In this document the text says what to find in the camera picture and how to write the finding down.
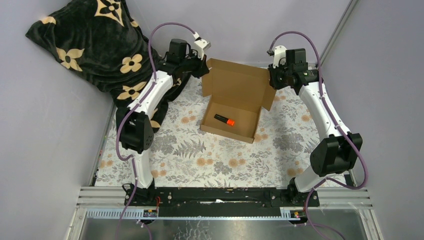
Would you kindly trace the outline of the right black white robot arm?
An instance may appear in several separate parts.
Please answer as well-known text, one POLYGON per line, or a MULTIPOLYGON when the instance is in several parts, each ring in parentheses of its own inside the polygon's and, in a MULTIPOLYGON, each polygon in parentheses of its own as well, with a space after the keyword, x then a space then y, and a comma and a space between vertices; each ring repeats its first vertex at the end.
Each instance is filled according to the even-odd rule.
POLYGON ((267 53, 273 57, 268 66, 270 86, 275 90, 293 89, 309 110, 319 135, 319 144, 310 153, 310 166, 292 178, 287 187, 287 201, 299 206, 319 183, 355 166, 363 139, 340 119, 328 98, 320 71, 309 68, 304 48, 287 49, 279 45, 267 53))

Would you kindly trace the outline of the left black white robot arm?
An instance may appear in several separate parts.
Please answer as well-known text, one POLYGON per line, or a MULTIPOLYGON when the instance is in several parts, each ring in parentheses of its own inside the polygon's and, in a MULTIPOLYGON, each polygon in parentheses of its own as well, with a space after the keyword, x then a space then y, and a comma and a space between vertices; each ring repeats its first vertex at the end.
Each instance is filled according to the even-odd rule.
POLYGON ((166 93, 179 85, 179 75, 200 78, 209 73, 205 51, 210 46, 211 43, 201 37, 192 45, 182 39, 172 39, 165 58, 159 61, 140 95, 116 112, 116 154, 121 161, 130 162, 133 184, 139 188, 135 197, 144 206, 155 200, 155 192, 149 188, 154 181, 149 165, 155 129, 152 118, 166 93))

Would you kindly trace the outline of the brown cardboard box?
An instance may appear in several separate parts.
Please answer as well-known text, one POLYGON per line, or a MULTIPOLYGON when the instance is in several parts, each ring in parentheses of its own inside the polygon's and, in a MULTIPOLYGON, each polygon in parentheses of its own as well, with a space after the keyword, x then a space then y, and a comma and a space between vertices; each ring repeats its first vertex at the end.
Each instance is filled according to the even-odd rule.
POLYGON ((202 95, 210 99, 200 129, 253 143, 261 111, 270 111, 276 95, 268 69, 214 58, 206 64, 209 73, 201 78, 202 95), (234 126, 215 119, 215 114, 234 120, 234 126))

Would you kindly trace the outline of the black orange-tipped marker pen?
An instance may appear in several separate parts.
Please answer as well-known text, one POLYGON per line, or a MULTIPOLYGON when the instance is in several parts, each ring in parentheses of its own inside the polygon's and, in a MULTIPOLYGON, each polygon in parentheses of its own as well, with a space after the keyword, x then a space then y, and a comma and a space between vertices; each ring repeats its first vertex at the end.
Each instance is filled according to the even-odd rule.
POLYGON ((230 118, 224 117, 224 116, 222 116, 222 115, 215 114, 215 115, 214 115, 214 118, 215 118, 216 120, 219 120, 220 122, 223 122, 223 123, 225 123, 225 124, 227 124, 227 125, 231 126, 231 127, 233 127, 233 126, 235 125, 235 121, 234 121, 233 119, 230 119, 230 118))

